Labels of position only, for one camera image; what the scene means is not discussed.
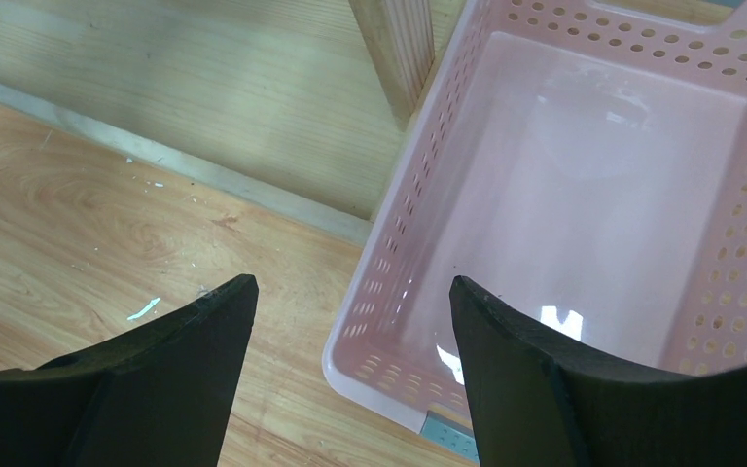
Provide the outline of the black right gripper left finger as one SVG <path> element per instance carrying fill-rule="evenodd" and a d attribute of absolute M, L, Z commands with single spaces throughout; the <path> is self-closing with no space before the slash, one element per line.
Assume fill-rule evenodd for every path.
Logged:
<path fill-rule="evenodd" d="M 108 341 L 0 371 L 0 466 L 214 466 L 259 297 L 239 275 Z"/>

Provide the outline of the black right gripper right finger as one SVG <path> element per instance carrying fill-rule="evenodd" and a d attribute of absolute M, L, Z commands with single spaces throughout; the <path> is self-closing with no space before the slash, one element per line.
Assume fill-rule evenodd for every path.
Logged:
<path fill-rule="evenodd" d="M 747 366 L 708 377 L 595 349 L 466 276 L 452 327 L 484 466 L 747 466 Z"/>

